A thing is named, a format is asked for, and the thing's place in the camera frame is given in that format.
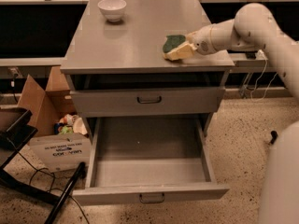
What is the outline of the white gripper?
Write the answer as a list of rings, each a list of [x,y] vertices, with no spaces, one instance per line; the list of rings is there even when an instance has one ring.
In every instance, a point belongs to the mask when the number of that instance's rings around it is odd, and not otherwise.
[[[188,41],[180,44],[164,54],[164,58],[170,61],[187,59],[193,56],[197,51],[202,55],[214,54],[217,50],[212,44],[211,32],[213,25],[208,25],[200,30],[185,35]]]

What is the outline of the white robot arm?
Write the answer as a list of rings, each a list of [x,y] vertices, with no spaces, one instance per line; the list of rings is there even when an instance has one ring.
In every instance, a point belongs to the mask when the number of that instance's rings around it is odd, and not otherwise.
[[[169,35],[164,57],[175,61],[198,52],[262,50],[290,94],[299,99],[299,44],[284,34],[267,7],[250,3],[228,21],[187,35]],[[299,122],[271,147],[261,193],[259,224],[299,224]]]

